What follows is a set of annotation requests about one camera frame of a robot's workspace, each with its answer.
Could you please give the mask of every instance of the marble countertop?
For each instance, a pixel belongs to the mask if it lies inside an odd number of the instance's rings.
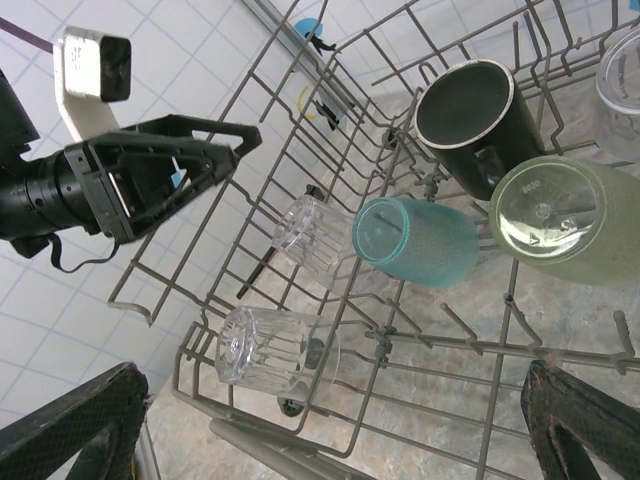
[[[591,91],[591,85],[577,86],[570,94],[562,97],[561,109],[569,128],[560,137],[563,144],[588,139],[592,135],[592,112],[585,95]],[[370,132],[374,138],[380,138],[382,131],[372,126]],[[548,112],[545,112],[543,135],[555,128]],[[597,149],[572,152],[596,161],[610,162]],[[354,153],[350,159],[357,161]],[[429,165],[417,165],[416,168],[428,169]],[[625,167],[626,171],[640,175],[637,166]],[[353,185],[362,184],[355,176]],[[389,194],[411,192],[420,197],[422,188],[413,185],[413,179],[406,177],[393,186]],[[440,193],[457,192],[459,187],[453,181],[442,185]],[[337,187],[339,195],[348,195],[346,186]],[[444,204],[466,211],[475,220],[481,220],[480,214],[470,207],[469,197],[456,197],[443,201]],[[506,291],[511,258],[500,251],[483,252],[471,276],[458,285],[446,289],[429,289],[419,285],[406,284],[402,292],[401,306],[406,315],[412,318],[420,328],[432,335],[464,338],[459,328],[438,307],[448,303],[456,313],[473,328],[483,340],[497,341],[504,310],[503,294]],[[291,269],[281,256],[273,259],[273,265],[283,270]],[[301,283],[320,293],[312,278],[302,274]],[[262,275],[258,285],[265,291],[281,292],[282,285],[271,274]],[[395,281],[390,281],[380,291],[386,298],[395,292]],[[554,348],[614,353],[622,350],[612,319],[614,310],[624,310],[629,319],[631,339],[640,345],[640,291],[636,285],[621,288],[596,288],[572,285],[550,278],[530,269],[520,267],[520,276],[515,294],[520,309],[526,314],[529,323],[545,341],[545,345]],[[248,295],[243,303],[268,306],[257,296]],[[363,300],[358,307],[383,323],[389,314],[389,307],[376,302]],[[293,293],[287,300],[287,306],[294,311],[313,312],[314,306],[304,295]],[[324,312],[331,318],[329,306]],[[358,318],[357,312],[349,310],[345,319]],[[402,319],[396,319],[394,325],[403,332],[410,328]],[[357,326],[345,326],[340,330],[343,349],[351,349],[373,357],[375,343],[362,335],[363,329]],[[510,343],[528,344],[530,339],[515,321],[511,322]],[[558,354],[552,359],[561,364]],[[471,351],[434,348],[422,345],[396,343],[390,355],[390,361],[441,370],[458,375],[469,375],[491,380],[495,355],[482,357]],[[528,358],[505,358],[501,381],[522,385]],[[612,369],[567,365],[570,373],[619,398],[625,403],[640,405],[640,389],[637,376],[629,374],[619,376]],[[182,377],[184,389],[189,387],[189,364],[183,364]],[[352,355],[341,356],[339,379],[348,381],[357,389],[366,388],[371,365]],[[201,385],[206,395],[214,399],[226,398],[226,387],[220,385],[212,368],[203,369]],[[373,428],[383,429],[408,437],[416,442],[432,445],[466,458],[478,457],[483,429],[473,424],[456,423],[432,415],[428,408],[440,409],[457,415],[464,415],[482,421],[486,414],[489,387],[480,384],[450,380],[442,377],[415,373],[410,370],[380,370],[367,413],[365,423]],[[385,400],[393,397],[426,407],[425,410],[410,409],[406,405]],[[501,389],[494,424],[501,427],[526,432],[526,426],[520,410],[520,392]],[[236,395],[239,408],[256,413],[285,426],[296,422],[285,418],[276,405],[275,399],[268,395],[243,390]],[[354,418],[361,404],[361,395],[342,387],[337,387],[332,395],[323,401],[323,406],[334,409]],[[282,478],[263,464],[240,452],[225,441],[214,436],[209,430],[209,417],[176,399],[171,394],[171,385],[162,389],[149,414],[148,422],[154,441],[158,464],[163,479],[271,479]],[[351,438],[353,427],[335,418],[324,418],[311,414],[303,431],[305,438],[313,439],[324,445],[344,450]],[[463,479],[475,478],[475,469],[443,458],[433,453],[411,447],[407,444],[382,437],[371,430],[363,430],[356,443],[353,454],[347,463],[361,471],[380,479]],[[494,431],[488,457],[488,465],[527,479],[542,478],[528,438],[514,438]],[[485,478],[498,478],[490,473]]]

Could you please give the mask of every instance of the dishwasher rack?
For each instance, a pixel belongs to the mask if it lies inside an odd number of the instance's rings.
[[[564,154],[578,152],[594,145],[594,141],[591,139],[576,142],[563,141],[566,126],[575,119],[571,120],[567,113],[562,111],[557,97],[560,95],[559,92],[564,89],[592,79],[595,67],[608,46],[607,42],[610,42],[615,35],[637,26],[640,23],[640,18],[627,22],[619,21],[618,1],[612,0],[609,9],[610,28],[590,38],[576,38],[571,32],[566,12],[560,0],[526,0],[522,2],[521,6],[514,2],[513,10],[502,18],[495,19],[451,44],[438,47],[415,14],[416,9],[426,1],[413,0],[406,3],[340,45],[326,64],[318,63],[317,73],[320,81],[314,84],[313,91],[298,113],[294,112],[281,98],[286,76],[274,87],[261,78],[258,72],[258,67],[263,61],[265,53],[273,48],[279,32],[285,28],[289,17],[300,3],[300,0],[294,0],[221,116],[221,120],[223,120],[234,102],[242,95],[246,85],[253,82],[260,85],[270,97],[269,104],[260,120],[264,120],[269,109],[277,105],[287,111],[292,125],[290,135],[258,195],[252,196],[243,185],[231,179],[218,191],[205,216],[204,223],[209,221],[228,189],[239,191],[250,205],[249,214],[231,251],[213,280],[209,292],[205,298],[199,298],[195,293],[178,284],[177,275],[168,278],[143,265],[140,258],[150,242],[150,239],[147,239],[132,259],[125,276],[110,298],[110,302],[117,303],[119,289],[122,288],[132,271],[138,270],[162,282],[166,286],[166,292],[174,290],[182,293],[201,308],[201,322],[193,323],[176,355],[173,377],[174,395],[209,415],[212,418],[210,428],[214,433],[288,478],[373,478],[364,473],[362,468],[356,469],[347,465],[359,437],[365,431],[367,434],[379,436],[384,439],[384,442],[392,441],[398,445],[406,446],[406,448],[417,449],[425,454],[444,458],[446,462],[451,464],[463,465],[467,469],[462,470],[464,475],[475,476],[477,479],[522,478],[520,474],[511,473],[501,465],[490,461],[492,436],[504,435],[506,438],[523,442],[528,447],[529,454],[535,464],[534,452],[528,444],[528,433],[516,427],[500,425],[496,421],[497,407],[501,399],[505,394],[519,394],[522,381],[524,381],[524,376],[520,378],[519,383],[509,379],[508,372],[503,370],[505,362],[518,359],[529,362],[536,358],[553,360],[557,356],[561,356],[564,365],[569,367],[576,366],[576,368],[584,367],[615,372],[620,379],[625,378],[627,374],[634,377],[640,372],[640,359],[635,357],[629,328],[624,314],[620,311],[615,313],[615,323],[610,320],[614,314],[613,309],[600,312],[601,318],[604,318],[603,322],[608,321],[607,328],[610,328],[613,335],[619,339],[618,346],[613,344],[611,347],[611,353],[572,349],[570,348],[571,342],[566,342],[563,338],[549,338],[549,335],[545,338],[544,332],[536,331],[534,322],[525,317],[523,313],[525,309],[521,309],[522,305],[516,292],[519,270],[522,270],[516,260],[508,259],[508,264],[505,264],[510,265],[510,268],[506,267],[505,274],[508,275],[505,277],[506,282],[503,287],[504,296],[497,300],[491,300],[494,303],[497,301],[503,308],[501,323],[498,324],[499,328],[496,331],[489,332],[484,330],[482,325],[474,324],[472,319],[463,319],[464,315],[459,313],[455,299],[461,298],[460,295],[464,295],[464,292],[456,291],[451,297],[447,297],[449,298],[448,302],[440,302],[440,304],[436,302],[436,307],[432,307],[434,310],[438,310],[439,306],[441,314],[444,315],[443,318],[449,322],[445,328],[447,334],[436,335],[430,333],[431,326],[425,326],[419,315],[416,315],[416,308],[413,305],[416,295],[412,291],[412,287],[405,282],[392,281],[384,294],[379,292],[357,294],[347,292],[343,296],[336,297],[328,291],[319,291],[309,287],[304,279],[304,272],[299,268],[277,261],[265,262],[262,259],[263,252],[253,251],[248,246],[250,243],[248,240],[249,230],[258,231],[269,237],[271,230],[264,227],[264,219],[267,219],[266,223],[277,222],[279,212],[266,198],[267,189],[278,188],[290,197],[292,202],[301,193],[290,191],[276,179],[277,169],[286,164],[288,168],[297,168],[303,171],[308,183],[321,185],[331,205],[352,214],[357,212],[368,199],[384,195],[411,195],[416,198],[422,196],[432,201],[454,202],[450,204],[455,205],[461,205],[460,202],[464,202],[464,205],[470,207],[471,212],[475,212],[474,219],[481,231],[483,243],[485,243],[482,247],[483,255],[491,256],[490,262],[501,262],[502,260],[495,260],[496,255],[500,254],[495,251],[496,247],[491,243],[490,234],[487,233],[484,207],[477,203],[470,203],[469,198],[455,187],[454,182],[447,181],[447,172],[437,164],[435,159],[429,156],[428,152],[416,142],[412,135],[412,117],[420,94],[424,86],[430,83],[430,80],[449,66],[447,55],[455,52],[463,59],[471,59],[469,44],[472,44],[476,37],[496,27],[507,25],[512,28],[513,57],[510,67],[516,75],[525,98],[534,107],[534,117],[545,135],[550,151]],[[321,6],[316,28],[322,21],[329,0],[322,0],[319,3]],[[561,47],[554,45],[554,42],[550,40],[547,26],[540,18],[539,11],[544,6],[554,10],[561,25],[565,36],[565,43]],[[430,53],[402,66],[394,63],[390,54],[376,39],[376,32],[399,16],[408,16],[412,19],[425,44],[430,46]],[[521,59],[521,46],[525,41],[530,42],[535,54],[532,61]],[[387,66],[385,75],[375,83],[382,85],[388,81],[400,82],[404,89],[402,95],[398,95],[397,98],[394,97],[386,103],[380,102],[370,96],[367,90],[359,85],[357,78],[349,73],[348,67],[341,63],[341,52],[356,48],[362,43],[373,46]],[[299,58],[300,54],[293,58],[290,71],[295,70]],[[409,80],[410,77],[421,79],[422,85],[413,84],[415,81]],[[324,82],[330,82],[331,88],[334,89],[333,93],[339,99],[349,102],[353,107],[346,113],[346,121],[340,122],[331,137],[319,129],[307,115],[308,110],[313,108],[312,98],[326,86]],[[546,127],[543,125],[545,115],[551,119],[551,124]],[[314,152],[317,157],[315,170],[310,169],[296,158],[295,153],[290,149],[293,141],[311,146],[309,151]],[[616,167],[627,165],[630,164],[626,162],[614,164]],[[198,230],[191,247],[198,241],[203,229],[204,226]],[[191,253],[191,247],[185,254],[184,261]],[[234,273],[230,265],[234,256],[239,252],[254,259],[256,264],[262,263],[264,275],[270,275],[269,279],[272,285],[265,287],[266,282],[261,283],[260,281],[248,284],[244,278]],[[352,272],[350,285],[353,285],[360,267],[360,262],[358,262]],[[360,329],[358,332],[364,333],[356,341],[356,343],[360,342],[358,345],[363,350],[343,352],[345,355],[353,357],[354,361],[366,364],[369,369],[364,383],[353,385],[348,382],[338,382],[338,385],[345,392],[353,393],[353,398],[358,399],[356,403],[349,404],[349,413],[339,411],[339,407],[336,406],[316,405],[313,401],[309,401],[304,405],[302,415],[296,419],[295,423],[291,427],[285,427],[239,407],[238,405],[242,403],[240,397],[246,391],[228,387],[226,401],[207,395],[207,388],[202,377],[205,369],[212,370],[215,365],[212,349],[217,335],[216,326],[219,326],[226,313],[235,307],[233,302],[218,294],[218,290],[226,278],[233,278],[248,286],[251,298],[265,302],[262,306],[290,309],[295,303],[296,305],[306,305],[309,312],[333,316],[332,338],[336,331],[342,330]],[[273,293],[274,283],[281,286],[277,293]],[[145,314],[147,319],[152,321],[162,308],[164,300],[166,300],[166,295],[152,309],[133,304],[129,304],[128,308]],[[483,302],[484,299],[478,298],[477,301]],[[512,332],[509,331],[512,318],[515,318],[520,327],[516,332],[518,341],[514,341],[510,337],[514,334],[513,328],[511,328]],[[490,366],[487,367],[487,371],[491,372],[491,375],[490,378],[487,378],[473,372],[460,373],[462,369],[452,371],[450,368],[438,369],[431,366],[424,367],[398,362],[394,356],[401,355],[399,352],[402,349],[409,349],[410,355],[417,352],[416,349],[433,352],[432,355],[436,355],[435,352],[446,352],[447,355],[453,355],[453,358],[458,358],[456,355],[462,355],[461,358],[464,358],[467,366],[469,363],[489,362]],[[407,357],[401,356],[400,359],[406,360]],[[321,369],[313,379],[311,398],[313,398],[313,392],[320,381],[320,371]],[[479,396],[483,406],[483,414],[478,418],[473,413],[469,415],[452,413],[444,408],[430,406],[429,402],[424,404],[398,399],[387,393],[376,391],[376,380],[380,375],[383,375],[381,372],[385,372],[384,375],[393,372],[394,377],[409,372],[412,375],[428,377],[429,381],[459,382],[464,385],[464,388],[470,388],[470,392],[476,392],[473,390],[476,387],[484,388],[484,393]],[[367,419],[370,416],[368,409],[371,409],[370,404],[373,401],[381,402],[380,411],[399,407],[402,409],[400,411],[403,415],[406,416],[431,415],[446,422],[478,428],[480,441],[477,445],[478,450],[474,453],[475,456],[460,454],[454,451],[455,448],[447,449],[443,446],[433,446],[416,439],[415,436],[412,437],[408,432],[394,430],[388,425],[387,428],[374,425],[371,420]],[[271,406],[277,410],[275,401]],[[349,426],[350,430],[345,436],[343,448],[338,448],[334,442],[327,442],[326,439],[319,441],[304,438],[305,425],[311,421],[310,419],[314,415],[327,419],[327,422],[330,419],[332,422]],[[376,475],[373,466],[369,465],[368,469]],[[532,471],[531,477],[527,475],[527,478],[535,478],[536,475],[539,475],[539,472]]]

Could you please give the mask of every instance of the wire rack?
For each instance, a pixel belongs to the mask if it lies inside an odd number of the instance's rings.
[[[249,85],[258,85],[269,97],[260,121],[274,107],[286,113],[291,129],[263,186],[254,195],[234,179],[220,188],[172,276],[161,275],[140,260],[151,237],[145,240],[110,303],[138,311],[150,323],[171,291],[200,307],[201,321],[193,323],[178,349],[174,395],[209,415],[210,428],[217,435],[288,478],[418,478],[426,471],[439,478],[540,478],[518,403],[528,363],[536,358],[563,362],[565,369],[607,393],[627,403],[637,402],[635,375],[640,372],[640,359],[632,346],[633,325],[630,334],[623,312],[637,313],[636,287],[597,290],[568,285],[521,267],[498,251],[487,229],[486,205],[472,202],[461,192],[414,139],[413,111],[424,88],[449,67],[452,58],[470,59],[474,41],[501,29],[511,36],[507,60],[549,151],[611,163],[594,147],[589,133],[584,134],[588,129],[576,114],[575,102],[588,96],[584,86],[591,85],[605,48],[640,19],[621,21],[614,0],[607,9],[610,28],[589,38],[577,37],[560,1],[527,0],[455,42],[436,46],[416,13],[426,2],[414,0],[351,37],[326,63],[316,58],[318,81],[296,112],[283,99],[282,90],[309,49],[301,48],[294,55],[280,81],[264,79],[259,67],[288,28],[298,3],[293,1],[276,23],[274,34],[221,115],[221,120],[226,118]],[[328,0],[321,2],[316,27],[328,4]],[[551,10],[559,22],[560,45],[550,40],[541,9]],[[410,19],[429,46],[429,53],[402,65],[394,63],[377,35],[399,17]],[[521,53],[525,43],[532,59]],[[306,47],[307,41],[300,39],[300,44]],[[342,52],[364,46],[386,65],[374,84],[395,82],[402,88],[397,95],[370,96],[370,85],[361,85],[341,63]],[[309,115],[313,99],[322,92],[349,105],[345,120],[332,133],[318,127]],[[575,128],[567,128],[576,124],[581,125],[582,136],[574,134]],[[300,145],[315,157],[313,166],[300,160]],[[445,291],[390,280],[380,291],[335,296],[278,255],[265,261],[264,252],[255,247],[255,236],[269,241],[281,213],[269,192],[276,189],[289,202],[302,193],[278,180],[282,168],[299,172],[302,184],[321,186],[330,205],[352,214],[367,200],[385,195],[427,198],[465,210],[473,216],[484,243],[476,272]],[[216,208],[231,191],[240,193],[248,215],[211,288],[198,296],[177,278]],[[249,283],[234,271],[238,255],[264,266],[256,282]],[[360,268],[358,262],[350,286]],[[136,270],[165,286],[152,308],[118,301]],[[212,385],[217,382],[212,373],[216,328],[238,303],[221,293],[229,281],[248,287],[243,303],[334,318],[332,336],[340,335],[342,358],[350,368],[345,380],[338,378],[337,393],[320,404],[308,401],[302,414],[292,420],[280,415],[275,399],[261,404],[264,397],[255,392]],[[517,292],[516,285],[521,283]],[[321,369],[318,372],[311,399],[321,380]],[[269,407],[264,407],[266,413],[258,408],[261,405]],[[390,462],[413,464],[419,470],[411,473],[407,467],[401,474],[389,467]]]

